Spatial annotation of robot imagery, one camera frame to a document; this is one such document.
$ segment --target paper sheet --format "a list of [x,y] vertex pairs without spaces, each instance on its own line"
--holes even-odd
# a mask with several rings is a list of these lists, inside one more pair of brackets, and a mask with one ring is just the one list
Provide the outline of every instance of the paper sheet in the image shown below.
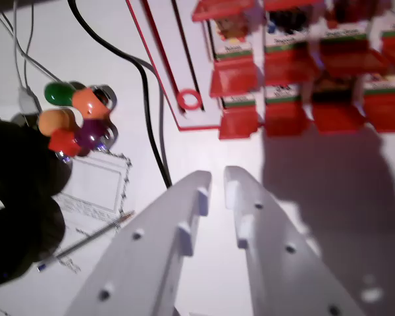
[[[66,224],[61,248],[123,213],[130,167],[129,158],[112,153],[73,160],[68,183],[54,197]],[[116,233],[106,233],[42,273],[32,265],[22,278],[0,286],[0,316],[63,316]]]

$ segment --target red ring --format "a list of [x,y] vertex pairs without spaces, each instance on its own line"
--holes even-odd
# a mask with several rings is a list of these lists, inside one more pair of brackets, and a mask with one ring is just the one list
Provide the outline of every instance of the red ring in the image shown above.
[[[184,100],[184,95],[186,94],[191,94],[192,96],[194,96],[196,98],[196,103],[193,105],[187,105]],[[200,94],[198,94],[198,92],[193,89],[184,89],[180,91],[177,94],[177,102],[180,105],[180,107],[185,110],[192,111],[192,110],[200,109],[202,107],[202,98],[200,97]]]

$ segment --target black object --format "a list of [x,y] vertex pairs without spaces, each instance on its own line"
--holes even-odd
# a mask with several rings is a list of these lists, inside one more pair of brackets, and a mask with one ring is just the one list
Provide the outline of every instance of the black object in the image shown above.
[[101,44],[103,47],[107,48],[110,52],[114,53],[115,55],[131,62],[138,69],[140,76],[142,78],[142,86],[144,88],[144,109],[145,109],[147,135],[149,138],[149,142],[151,143],[153,155],[155,156],[155,160],[157,161],[157,164],[158,164],[159,172],[161,173],[161,176],[163,177],[165,186],[167,188],[169,188],[172,185],[171,179],[170,179],[169,173],[165,170],[163,162],[161,161],[161,158],[160,158],[159,152],[158,152],[158,148],[155,143],[155,139],[153,137],[151,115],[149,112],[149,90],[148,90],[148,85],[147,85],[147,77],[146,77],[145,70],[144,70],[143,66],[141,65],[141,61],[139,59],[137,59],[136,57],[126,54],[125,52],[121,51],[117,47],[112,46],[110,43],[105,41],[103,38],[99,37],[98,34],[96,34],[90,28],[88,23],[86,23],[84,18],[82,18],[82,15],[80,15],[78,7],[76,6],[76,0],[68,0],[67,2],[68,2],[68,5],[69,5],[74,17],[76,18],[76,20],[97,43]]
[[63,216],[51,196],[66,184],[70,167],[48,141],[33,128],[0,121],[0,284],[23,275],[63,239]]
[[299,8],[270,12],[269,20],[288,35],[294,34],[295,31],[301,32],[308,23],[307,14]]

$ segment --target orange ball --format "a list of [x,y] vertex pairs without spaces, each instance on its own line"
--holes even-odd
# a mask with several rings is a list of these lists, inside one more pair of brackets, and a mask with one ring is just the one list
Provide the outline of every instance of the orange ball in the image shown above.
[[39,115],[38,128],[44,136],[51,136],[57,129],[75,131],[77,125],[71,110],[48,110]]

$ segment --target black cable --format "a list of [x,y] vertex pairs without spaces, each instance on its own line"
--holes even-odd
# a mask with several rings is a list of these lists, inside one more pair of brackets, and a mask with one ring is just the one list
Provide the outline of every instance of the black cable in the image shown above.
[[82,15],[80,15],[78,7],[76,6],[76,0],[67,0],[68,5],[76,18],[76,20],[79,22],[79,24],[84,28],[84,30],[99,44],[101,44],[103,47],[107,48],[110,52],[114,53],[115,55],[131,62],[139,71],[140,76],[142,77],[142,86],[144,88],[144,110],[145,110],[145,121],[146,121],[146,129],[147,129],[147,135],[149,137],[149,142],[151,143],[152,147],[152,152],[153,155],[155,156],[155,160],[157,161],[159,171],[161,172],[161,176],[163,177],[165,186],[169,188],[171,184],[171,179],[169,177],[168,172],[166,171],[163,162],[161,161],[161,158],[159,156],[159,152],[157,149],[157,145],[155,143],[155,139],[153,137],[153,132],[152,132],[152,123],[151,123],[151,114],[149,111],[149,90],[147,86],[147,77],[145,70],[143,66],[141,65],[141,62],[138,58],[133,57],[129,54],[126,54],[125,52],[121,51],[120,49],[116,48],[115,46],[112,46],[110,43],[105,41],[103,38],[99,37],[98,34],[96,34],[86,23],[86,21],[82,18]]

